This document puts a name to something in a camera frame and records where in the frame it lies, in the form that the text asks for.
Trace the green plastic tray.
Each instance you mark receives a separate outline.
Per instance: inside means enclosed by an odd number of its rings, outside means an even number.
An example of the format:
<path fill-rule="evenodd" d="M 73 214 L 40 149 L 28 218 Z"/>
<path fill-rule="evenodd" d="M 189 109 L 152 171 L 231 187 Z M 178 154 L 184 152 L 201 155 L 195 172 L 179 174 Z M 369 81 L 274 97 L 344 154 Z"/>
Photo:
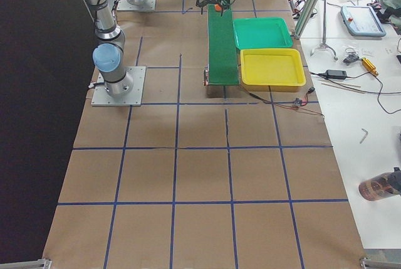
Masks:
<path fill-rule="evenodd" d="M 233 27 L 239 50 L 290 48 L 293 45 L 283 18 L 237 18 L 233 21 Z"/>

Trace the green conveyor belt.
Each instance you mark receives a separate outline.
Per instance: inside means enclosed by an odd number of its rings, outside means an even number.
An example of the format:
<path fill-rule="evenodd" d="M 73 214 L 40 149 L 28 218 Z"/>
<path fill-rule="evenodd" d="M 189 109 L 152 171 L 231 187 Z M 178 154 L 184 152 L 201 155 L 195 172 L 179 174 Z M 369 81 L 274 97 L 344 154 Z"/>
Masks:
<path fill-rule="evenodd" d="M 208 66 L 204 84 L 209 86 L 239 85 L 237 50 L 231 9 L 223 13 L 207 6 Z"/>

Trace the yellow plastic tray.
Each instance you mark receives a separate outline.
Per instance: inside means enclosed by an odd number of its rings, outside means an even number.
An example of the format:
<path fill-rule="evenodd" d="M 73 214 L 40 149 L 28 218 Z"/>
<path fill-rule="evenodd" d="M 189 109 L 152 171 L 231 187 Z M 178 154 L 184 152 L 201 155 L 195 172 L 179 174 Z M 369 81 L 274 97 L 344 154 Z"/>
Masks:
<path fill-rule="evenodd" d="M 246 49 L 240 52 L 241 81 L 247 87 L 294 92 L 306 85 L 300 52 L 292 48 Z"/>

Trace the metal rod stand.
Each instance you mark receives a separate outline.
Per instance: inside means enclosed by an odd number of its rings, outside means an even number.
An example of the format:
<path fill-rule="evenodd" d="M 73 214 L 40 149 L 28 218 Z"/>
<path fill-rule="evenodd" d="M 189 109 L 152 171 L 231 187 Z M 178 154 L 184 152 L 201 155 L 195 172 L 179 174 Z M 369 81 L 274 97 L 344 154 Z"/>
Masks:
<path fill-rule="evenodd" d="M 313 56 L 317 51 L 329 51 L 331 52 L 333 59 L 335 61 L 338 60 L 338 57 L 336 55 L 336 51 L 330 47 L 327 43 L 326 43 L 326 5 L 327 2 L 326 0 L 323 0 L 323 32 L 322 32 L 322 42 L 314 47 L 311 52 L 310 52 L 310 56 Z"/>

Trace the black power adapter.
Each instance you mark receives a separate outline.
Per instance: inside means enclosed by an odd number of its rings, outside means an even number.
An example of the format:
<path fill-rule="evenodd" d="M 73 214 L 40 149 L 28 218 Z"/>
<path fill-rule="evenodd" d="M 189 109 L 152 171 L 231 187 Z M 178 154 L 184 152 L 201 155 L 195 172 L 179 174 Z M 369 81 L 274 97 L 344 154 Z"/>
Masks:
<path fill-rule="evenodd" d="M 327 70 L 325 75 L 327 78 L 335 80 L 345 80 L 348 77 L 345 70 Z"/>

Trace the blue teach pendant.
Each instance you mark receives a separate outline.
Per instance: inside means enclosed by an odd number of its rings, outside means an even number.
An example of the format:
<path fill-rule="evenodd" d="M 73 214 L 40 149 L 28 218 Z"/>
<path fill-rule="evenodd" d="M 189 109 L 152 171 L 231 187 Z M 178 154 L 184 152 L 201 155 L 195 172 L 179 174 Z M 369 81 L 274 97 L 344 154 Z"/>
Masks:
<path fill-rule="evenodd" d="M 381 38 L 387 34 L 370 6 L 342 6 L 340 14 L 352 36 Z"/>

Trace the gold power resistor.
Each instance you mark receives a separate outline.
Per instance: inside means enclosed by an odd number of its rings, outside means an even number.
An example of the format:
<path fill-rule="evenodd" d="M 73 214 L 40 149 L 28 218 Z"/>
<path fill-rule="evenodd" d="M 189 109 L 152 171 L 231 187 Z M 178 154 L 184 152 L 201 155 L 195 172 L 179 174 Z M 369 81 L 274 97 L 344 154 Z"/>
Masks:
<path fill-rule="evenodd" d="M 376 66 L 367 58 L 361 58 L 361 63 L 367 72 L 371 73 L 373 76 L 378 76 Z"/>

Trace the metal hex key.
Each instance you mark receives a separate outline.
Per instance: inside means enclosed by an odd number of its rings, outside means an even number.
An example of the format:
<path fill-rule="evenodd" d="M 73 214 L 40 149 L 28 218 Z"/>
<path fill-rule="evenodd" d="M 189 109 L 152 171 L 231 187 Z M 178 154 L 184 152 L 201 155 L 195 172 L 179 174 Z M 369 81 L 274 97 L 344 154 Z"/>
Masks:
<path fill-rule="evenodd" d="M 363 132 L 363 136 L 362 136 L 362 138 L 360 139 L 360 143 L 361 143 L 361 144 L 362 144 L 363 141 L 367 138 L 367 136 L 368 136 L 368 130 L 362 128 L 362 132 Z"/>

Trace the amber glass bottle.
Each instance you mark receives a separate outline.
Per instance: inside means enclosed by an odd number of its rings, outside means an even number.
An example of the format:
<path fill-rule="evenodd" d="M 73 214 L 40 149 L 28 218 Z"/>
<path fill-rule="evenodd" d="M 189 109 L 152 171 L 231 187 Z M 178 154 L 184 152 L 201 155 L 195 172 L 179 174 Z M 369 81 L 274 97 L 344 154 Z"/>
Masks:
<path fill-rule="evenodd" d="M 363 181 L 358 186 L 359 193 L 368 201 L 378 201 L 400 195 L 400 169 L 386 172 Z"/>

